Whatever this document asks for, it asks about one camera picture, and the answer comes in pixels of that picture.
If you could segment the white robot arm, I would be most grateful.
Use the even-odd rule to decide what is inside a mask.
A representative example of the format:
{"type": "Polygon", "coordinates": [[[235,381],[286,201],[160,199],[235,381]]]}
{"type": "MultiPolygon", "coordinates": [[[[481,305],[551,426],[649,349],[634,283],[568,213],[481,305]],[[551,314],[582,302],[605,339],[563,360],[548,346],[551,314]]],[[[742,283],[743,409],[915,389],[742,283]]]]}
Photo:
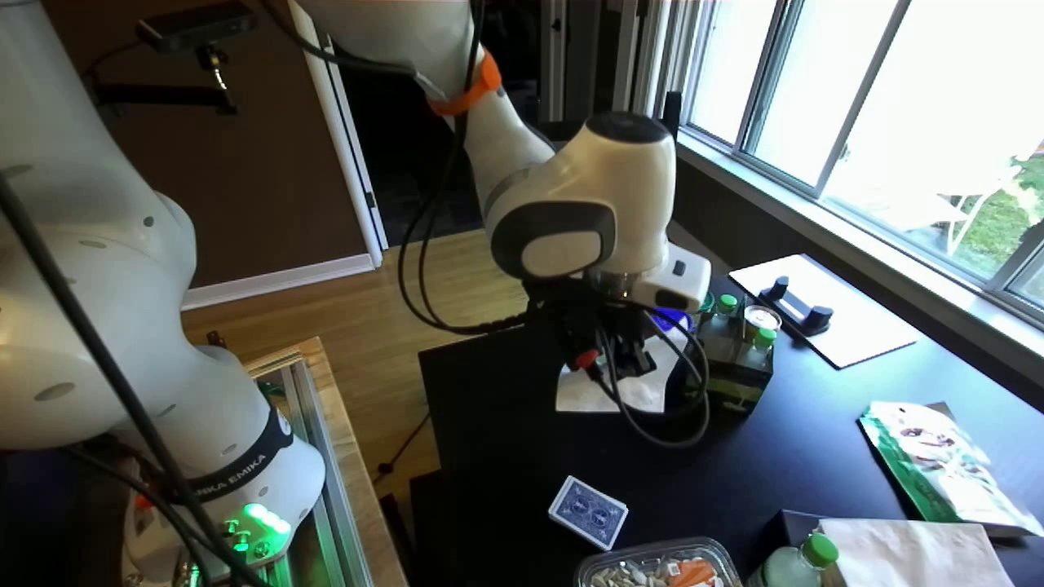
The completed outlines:
{"type": "MultiPolygon", "coordinates": [[[[642,114],[594,114],[563,142],[530,129],[469,0],[300,0],[349,59],[411,76],[469,155],[491,254],[532,283],[690,309],[666,226],[677,142],[642,114]]],[[[0,448],[119,438],[135,451],[124,577],[268,587],[327,462],[224,349],[185,339],[190,214],[115,142],[40,0],[0,4],[0,448]]]]}

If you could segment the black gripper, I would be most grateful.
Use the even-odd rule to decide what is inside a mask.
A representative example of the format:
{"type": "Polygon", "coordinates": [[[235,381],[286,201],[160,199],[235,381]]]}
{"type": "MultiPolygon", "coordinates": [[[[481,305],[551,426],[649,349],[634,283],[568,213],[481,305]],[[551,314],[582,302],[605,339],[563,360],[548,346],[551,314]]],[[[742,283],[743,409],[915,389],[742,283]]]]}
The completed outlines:
{"type": "Polygon", "coordinates": [[[548,324],[570,371],[608,360],[618,371],[653,371],[647,317],[638,305],[586,280],[532,280],[530,309],[548,324]]]}

